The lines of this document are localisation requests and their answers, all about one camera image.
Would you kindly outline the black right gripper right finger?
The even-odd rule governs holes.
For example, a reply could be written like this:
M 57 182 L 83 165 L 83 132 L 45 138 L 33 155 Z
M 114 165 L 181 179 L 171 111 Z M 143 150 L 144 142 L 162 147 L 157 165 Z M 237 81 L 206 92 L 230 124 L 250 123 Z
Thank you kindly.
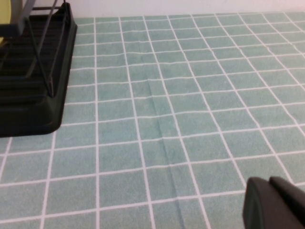
M 270 177 L 269 183 L 276 189 L 300 223 L 305 222 L 305 193 L 281 177 Z

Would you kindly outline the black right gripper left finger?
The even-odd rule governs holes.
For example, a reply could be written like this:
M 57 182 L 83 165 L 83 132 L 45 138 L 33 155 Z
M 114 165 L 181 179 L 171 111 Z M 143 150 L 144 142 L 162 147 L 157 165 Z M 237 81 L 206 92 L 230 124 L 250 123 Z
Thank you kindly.
M 276 189 L 259 177 L 247 181 L 243 222 L 246 229 L 303 229 Z

